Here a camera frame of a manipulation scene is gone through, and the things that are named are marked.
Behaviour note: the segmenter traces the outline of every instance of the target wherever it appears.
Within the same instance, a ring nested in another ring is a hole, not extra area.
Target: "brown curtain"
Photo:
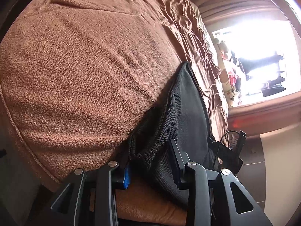
[[[200,10],[204,24],[210,25],[221,20],[239,18],[254,19],[276,14],[284,17],[282,12],[270,0],[190,0]]]
[[[301,121],[301,91],[276,99],[229,108],[229,130],[248,136],[278,130]]]

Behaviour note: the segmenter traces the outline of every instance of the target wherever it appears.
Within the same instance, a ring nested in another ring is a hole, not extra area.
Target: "beige wall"
[[[265,157],[265,214],[285,226],[301,202],[301,124],[261,134]]]

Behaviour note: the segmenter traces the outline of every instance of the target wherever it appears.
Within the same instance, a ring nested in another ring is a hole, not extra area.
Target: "bed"
[[[221,70],[189,0],[33,0],[0,44],[1,123],[52,191],[72,170],[93,170],[160,105],[190,61],[212,132],[227,130]],[[116,193],[118,217],[185,225],[186,212],[138,176]]]

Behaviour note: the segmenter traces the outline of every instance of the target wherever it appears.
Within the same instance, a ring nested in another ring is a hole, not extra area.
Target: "metal screw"
[[[189,167],[195,167],[197,164],[194,161],[187,162],[187,166]]]
[[[77,168],[77,169],[74,171],[74,174],[75,174],[75,175],[80,175],[80,174],[82,174],[82,173],[83,173],[83,170],[80,169],[80,168]]]
[[[110,161],[108,163],[108,165],[109,165],[109,167],[115,167],[115,166],[117,166],[117,162],[116,161]]]
[[[221,170],[221,172],[222,172],[222,174],[224,174],[224,175],[229,175],[231,172],[230,172],[230,170],[228,170],[227,168],[223,168],[222,170]]]

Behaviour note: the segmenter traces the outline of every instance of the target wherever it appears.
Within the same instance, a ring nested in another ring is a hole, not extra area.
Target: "black knit fabric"
[[[151,108],[128,139],[131,163],[150,183],[185,207],[188,191],[180,191],[174,184],[166,142],[175,139],[190,160],[212,169],[214,155],[207,143],[210,133],[204,101],[190,63],[184,62],[164,106]]]

